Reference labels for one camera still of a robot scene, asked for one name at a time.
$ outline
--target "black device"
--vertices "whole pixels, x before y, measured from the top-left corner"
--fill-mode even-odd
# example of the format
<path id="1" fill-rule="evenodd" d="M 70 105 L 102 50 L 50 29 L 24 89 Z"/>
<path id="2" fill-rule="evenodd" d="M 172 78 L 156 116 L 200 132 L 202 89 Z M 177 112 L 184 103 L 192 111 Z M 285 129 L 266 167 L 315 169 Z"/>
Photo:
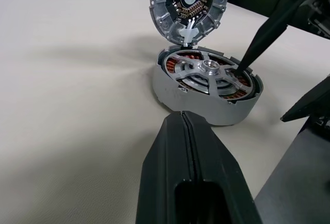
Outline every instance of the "black device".
<path id="1" fill-rule="evenodd" d="M 259 224 L 241 169 L 206 120 L 170 114 L 147 154 L 136 224 Z"/>

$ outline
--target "metal hub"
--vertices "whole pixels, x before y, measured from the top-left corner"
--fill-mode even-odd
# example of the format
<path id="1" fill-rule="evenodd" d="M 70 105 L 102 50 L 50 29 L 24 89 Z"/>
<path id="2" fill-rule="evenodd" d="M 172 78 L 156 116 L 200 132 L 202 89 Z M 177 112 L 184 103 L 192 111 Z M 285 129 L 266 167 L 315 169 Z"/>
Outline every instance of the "metal hub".
<path id="1" fill-rule="evenodd" d="M 253 93 L 249 73 L 235 77 L 238 65 L 217 54 L 202 50 L 180 50 L 163 62 L 166 73 L 182 87 L 224 99 L 237 100 Z"/>

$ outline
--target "white table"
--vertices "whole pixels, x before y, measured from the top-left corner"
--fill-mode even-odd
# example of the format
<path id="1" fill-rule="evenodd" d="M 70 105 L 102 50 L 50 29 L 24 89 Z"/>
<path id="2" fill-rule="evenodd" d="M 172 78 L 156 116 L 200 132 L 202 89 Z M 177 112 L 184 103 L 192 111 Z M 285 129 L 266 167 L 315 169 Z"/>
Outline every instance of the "white table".
<path id="1" fill-rule="evenodd" d="M 0 0 L 0 223 L 134 223 L 163 119 L 151 72 L 167 42 L 148 0 Z M 265 17 L 228 5 L 201 46 L 241 59 Z M 330 41 L 289 27 L 252 68 L 265 90 L 213 130 L 255 197 L 304 120 L 279 118 L 329 73 Z"/>

